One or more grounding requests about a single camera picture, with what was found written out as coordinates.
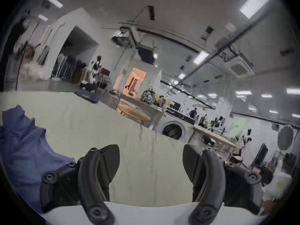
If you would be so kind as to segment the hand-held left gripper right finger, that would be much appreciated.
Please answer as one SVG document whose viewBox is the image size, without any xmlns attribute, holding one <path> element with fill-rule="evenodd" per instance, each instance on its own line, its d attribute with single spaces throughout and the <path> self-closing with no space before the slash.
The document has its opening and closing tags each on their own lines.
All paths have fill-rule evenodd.
<svg viewBox="0 0 300 225">
<path fill-rule="evenodd" d="M 222 203 L 259 214 L 262 198 L 260 175 L 232 162 L 226 163 L 211 148 L 200 149 L 191 144 L 185 144 L 182 162 L 193 184 L 192 201 L 198 202 L 189 215 L 189 224 L 211 224 Z"/>
</svg>

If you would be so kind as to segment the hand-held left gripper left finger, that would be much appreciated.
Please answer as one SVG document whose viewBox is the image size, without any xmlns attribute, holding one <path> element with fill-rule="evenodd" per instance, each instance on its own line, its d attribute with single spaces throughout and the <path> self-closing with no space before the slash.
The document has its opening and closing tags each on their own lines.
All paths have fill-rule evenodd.
<svg viewBox="0 0 300 225">
<path fill-rule="evenodd" d="M 41 176 L 40 204 L 43 213 L 81 203 L 94 225 L 112 225 L 115 217 L 105 202 L 110 201 L 109 185 L 120 164 L 117 144 L 91 148 L 77 163 L 69 162 Z"/>
</svg>

